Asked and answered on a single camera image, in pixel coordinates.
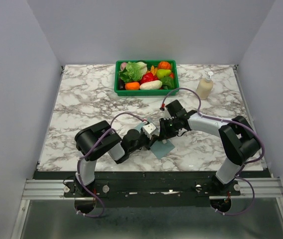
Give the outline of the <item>blue-grey envelope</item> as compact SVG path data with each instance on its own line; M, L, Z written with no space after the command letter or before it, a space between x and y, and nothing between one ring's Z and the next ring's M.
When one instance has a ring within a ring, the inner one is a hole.
M138 124L135 129L141 132L143 126L145 126L144 122ZM159 135L159 129L156 126L154 127L154 134ZM157 159L161 159L165 157L168 153L170 153L174 148L175 146L169 140L166 140L165 143L162 141L154 142L154 144L150 147L149 150L156 156Z

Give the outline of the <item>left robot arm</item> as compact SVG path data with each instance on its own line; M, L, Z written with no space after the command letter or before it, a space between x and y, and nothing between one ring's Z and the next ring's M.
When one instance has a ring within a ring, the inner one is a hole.
M75 191L82 197L92 192L99 158L109 154L117 164L123 163L135 151L143 147L149 149L156 130L153 123L146 121L140 129L130 129L120 137L105 120L80 130L75 136L76 148L82 154L77 166Z

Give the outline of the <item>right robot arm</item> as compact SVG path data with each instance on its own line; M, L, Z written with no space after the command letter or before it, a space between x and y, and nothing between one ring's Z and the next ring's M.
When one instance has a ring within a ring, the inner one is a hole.
M159 120L159 141L176 137L181 130L201 131L221 139L226 159L212 178L211 190L222 195L229 189L237 173L261 148L261 142L243 116L220 119L202 115L198 111L187 112L178 100L166 105L167 117Z

